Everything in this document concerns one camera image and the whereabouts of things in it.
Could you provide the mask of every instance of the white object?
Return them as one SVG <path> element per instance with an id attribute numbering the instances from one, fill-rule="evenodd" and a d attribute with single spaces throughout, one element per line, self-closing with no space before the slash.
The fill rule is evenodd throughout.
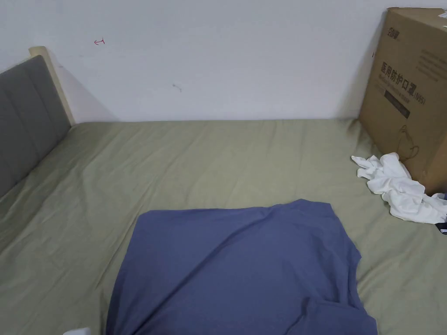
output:
<path id="1" fill-rule="evenodd" d="M 3 0 L 0 70 L 46 46 L 76 122 L 357 117 L 391 2 L 445 6 Z"/>
<path id="2" fill-rule="evenodd" d="M 391 215 L 406 221 L 422 223 L 445 222 L 447 200 L 437 193 L 429 197 L 425 187 L 412 180 L 405 166 L 399 162 L 395 152 L 383 155 L 380 160 L 371 156 L 368 159 L 351 156 L 361 168 L 357 177 L 369 179 L 368 188 L 389 203 Z"/>
<path id="3" fill-rule="evenodd" d="M 63 335 L 91 335 L 91 331 L 90 328 L 81 328 L 72 331 L 67 331 Z"/>

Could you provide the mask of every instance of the gray upholstered headboard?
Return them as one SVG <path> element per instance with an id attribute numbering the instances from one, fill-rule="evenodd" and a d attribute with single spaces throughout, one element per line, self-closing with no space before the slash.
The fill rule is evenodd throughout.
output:
<path id="1" fill-rule="evenodd" d="M 42 56 L 0 74 L 0 197 L 64 138 L 70 122 Z"/>

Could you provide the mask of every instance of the blue cloth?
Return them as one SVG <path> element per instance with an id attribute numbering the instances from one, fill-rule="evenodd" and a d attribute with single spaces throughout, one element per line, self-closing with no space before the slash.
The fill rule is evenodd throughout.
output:
<path id="1" fill-rule="evenodd" d="M 377 334 L 360 253 L 329 204 L 150 211 L 138 218 L 106 333 Z"/>

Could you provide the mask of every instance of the green bed sheet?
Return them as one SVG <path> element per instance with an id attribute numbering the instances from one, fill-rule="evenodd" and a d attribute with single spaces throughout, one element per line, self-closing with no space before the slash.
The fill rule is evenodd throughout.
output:
<path id="1" fill-rule="evenodd" d="M 360 250 L 380 334 L 445 334 L 447 236 L 389 214 L 350 160 L 372 154 L 356 120 L 77 125 L 0 199 L 1 333 L 100 334 L 141 213 L 303 198 L 330 203 Z"/>

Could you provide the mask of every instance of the cardboard box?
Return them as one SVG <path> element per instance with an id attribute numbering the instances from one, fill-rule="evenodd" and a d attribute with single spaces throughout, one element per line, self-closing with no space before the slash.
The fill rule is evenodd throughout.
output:
<path id="1" fill-rule="evenodd" d="M 360 112 L 426 193 L 447 192 L 447 13 L 389 8 Z"/>

